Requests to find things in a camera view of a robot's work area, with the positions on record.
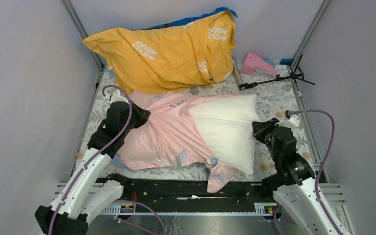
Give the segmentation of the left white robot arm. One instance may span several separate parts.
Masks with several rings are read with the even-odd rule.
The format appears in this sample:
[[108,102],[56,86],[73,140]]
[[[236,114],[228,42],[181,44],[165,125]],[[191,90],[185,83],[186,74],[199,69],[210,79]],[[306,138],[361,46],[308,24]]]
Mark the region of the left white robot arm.
[[132,188],[117,180],[89,195],[102,170],[124,145],[132,129],[143,126],[151,113],[134,102],[110,104],[106,118],[87,144],[85,155],[60,194],[49,206],[39,206],[35,218],[46,235],[84,235],[92,221],[114,200],[127,201]]

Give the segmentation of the blue Elsa pillowcase pink inside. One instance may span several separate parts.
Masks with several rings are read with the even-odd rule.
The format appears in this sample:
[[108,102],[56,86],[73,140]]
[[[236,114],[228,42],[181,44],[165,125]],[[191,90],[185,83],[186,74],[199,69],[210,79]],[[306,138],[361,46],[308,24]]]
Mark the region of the blue Elsa pillowcase pink inside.
[[126,135],[114,163],[132,170],[204,163],[210,169],[209,193],[221,190],[237,173],[238,169],[214,155],[189,113],[190,108],[210,98],[174,92],[163,95],[133,92],[130,98],[149,111],[150,116],[145,124]]

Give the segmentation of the white pillow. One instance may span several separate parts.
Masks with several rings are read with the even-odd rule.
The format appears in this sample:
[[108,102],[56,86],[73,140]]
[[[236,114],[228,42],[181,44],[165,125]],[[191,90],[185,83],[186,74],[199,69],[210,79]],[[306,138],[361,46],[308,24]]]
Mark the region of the white pillow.
[[189,109],[196,128],[218,161],[251,175],[254,173],[253,122],[259,122],[257,96],[206,97]]

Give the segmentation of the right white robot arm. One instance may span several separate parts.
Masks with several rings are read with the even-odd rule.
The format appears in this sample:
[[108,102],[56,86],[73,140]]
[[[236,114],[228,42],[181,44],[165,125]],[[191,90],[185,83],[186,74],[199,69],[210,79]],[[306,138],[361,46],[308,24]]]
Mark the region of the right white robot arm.
[[277,171],[262,180],[261,195],[279,203],[307,235],[349,235],[319,188],[314,170],[297,152],[292,130],[299,123],[296,115],[252,123],[254,138],[267,147]]

